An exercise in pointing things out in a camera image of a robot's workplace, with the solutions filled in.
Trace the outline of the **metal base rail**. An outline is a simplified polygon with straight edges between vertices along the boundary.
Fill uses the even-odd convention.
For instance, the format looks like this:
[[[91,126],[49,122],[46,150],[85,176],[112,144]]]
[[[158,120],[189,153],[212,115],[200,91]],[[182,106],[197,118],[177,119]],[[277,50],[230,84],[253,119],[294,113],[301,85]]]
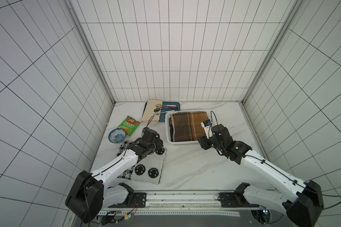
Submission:
[[[276,207],[275,190],[268,203],[238,201],[235,191],[135,191],[126,184],[104,191],[81,188],[70,192],[66,207],[80,222],[102,226],[258,226],[291,227],[285,211]]]

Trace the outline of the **blue patterned ceramic bowl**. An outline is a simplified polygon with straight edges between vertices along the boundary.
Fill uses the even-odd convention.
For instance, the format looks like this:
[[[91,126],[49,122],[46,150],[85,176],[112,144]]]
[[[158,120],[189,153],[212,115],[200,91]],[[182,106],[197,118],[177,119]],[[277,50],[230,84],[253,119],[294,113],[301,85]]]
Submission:
[[[126,131],[122,128],[113,129],[109,135],[108,139],[111,143],[118,144],[122,143],[126,138]]]

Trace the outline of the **brown striped fringed scarf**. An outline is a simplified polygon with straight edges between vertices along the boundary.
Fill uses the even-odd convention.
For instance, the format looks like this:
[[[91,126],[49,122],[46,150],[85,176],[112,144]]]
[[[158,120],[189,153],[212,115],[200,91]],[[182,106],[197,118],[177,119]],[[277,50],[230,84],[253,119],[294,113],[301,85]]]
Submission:
[[[170,139],[172,142],[196,141],[205,135],[201,123],[208,119],[205,111],[170,114]]]

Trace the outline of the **white plastic perforated basket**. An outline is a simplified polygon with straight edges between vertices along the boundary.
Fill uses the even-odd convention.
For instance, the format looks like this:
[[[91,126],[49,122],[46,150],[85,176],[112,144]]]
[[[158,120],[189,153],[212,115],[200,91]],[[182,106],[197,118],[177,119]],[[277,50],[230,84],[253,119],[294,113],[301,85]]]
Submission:
[[[166,139],[172,145],[198,143],[198,138],[212,137],[209,110],[171,111],[165,115]]]

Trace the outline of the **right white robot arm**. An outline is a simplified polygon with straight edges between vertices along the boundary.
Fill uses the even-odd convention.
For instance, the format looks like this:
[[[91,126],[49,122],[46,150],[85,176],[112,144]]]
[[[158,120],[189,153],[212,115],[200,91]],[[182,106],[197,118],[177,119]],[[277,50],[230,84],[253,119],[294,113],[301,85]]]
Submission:
[[[325,208],[321,187],[316,182],[303,181],[267,161],[242,141],[235,141],[227,128],[201,123],[205,135],[197,140],[202,149],[214,148],[220,156],[244,166],[276,188],[264,190],[241,183],[230,196],[220,199],[232,207],[262,206],[286,215],[298,227],[313,227]]]

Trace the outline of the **green snack bag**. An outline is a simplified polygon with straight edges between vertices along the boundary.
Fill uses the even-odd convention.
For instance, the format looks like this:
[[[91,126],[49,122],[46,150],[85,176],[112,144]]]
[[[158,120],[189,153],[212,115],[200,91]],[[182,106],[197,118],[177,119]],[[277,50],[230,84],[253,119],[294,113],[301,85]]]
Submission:
[[[123,129],[126,132],[126,135],[130,137],[140,124],[140,121],[128,115],[118,128]]]

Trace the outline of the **houndstooth cloth with gear prints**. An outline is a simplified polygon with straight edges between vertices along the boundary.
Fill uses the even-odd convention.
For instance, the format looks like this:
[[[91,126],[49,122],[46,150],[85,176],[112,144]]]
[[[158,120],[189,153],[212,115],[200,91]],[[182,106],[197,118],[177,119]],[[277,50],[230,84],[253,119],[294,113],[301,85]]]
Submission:
[[[166,152],[166,148],[155,151],[153,154],[139,161],[136,165],[124,171],[118,178],[159,184]]]

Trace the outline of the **teal blue tray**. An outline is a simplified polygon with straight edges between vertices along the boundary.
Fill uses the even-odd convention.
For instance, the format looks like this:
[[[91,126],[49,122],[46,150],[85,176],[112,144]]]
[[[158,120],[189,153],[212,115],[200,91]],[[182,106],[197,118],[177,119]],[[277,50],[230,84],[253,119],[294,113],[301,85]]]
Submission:
[[[166,116],[166,111],[180,111],[181,109],[181,104],[179,102],[163,102],[164,105],[164,110],[161,110],[160,112],[160,123],[165,122],[165,116]]]

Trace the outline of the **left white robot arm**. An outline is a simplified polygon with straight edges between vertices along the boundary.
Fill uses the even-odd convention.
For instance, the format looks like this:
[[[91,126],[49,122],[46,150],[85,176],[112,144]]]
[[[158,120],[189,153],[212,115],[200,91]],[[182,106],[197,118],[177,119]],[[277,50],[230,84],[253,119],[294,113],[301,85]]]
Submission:
[[[92,173],[80,172],[65,200],[65,206],[82,223],[87,224],[102,209],[119,204],[123,207],[135,204],[134,190],[131,187],[124,183],[111,186],[111,183],[123,172],[162,148],[163,141],[159,133],[145,127],[142,137],[130,143],[126,150],[113,161]]]

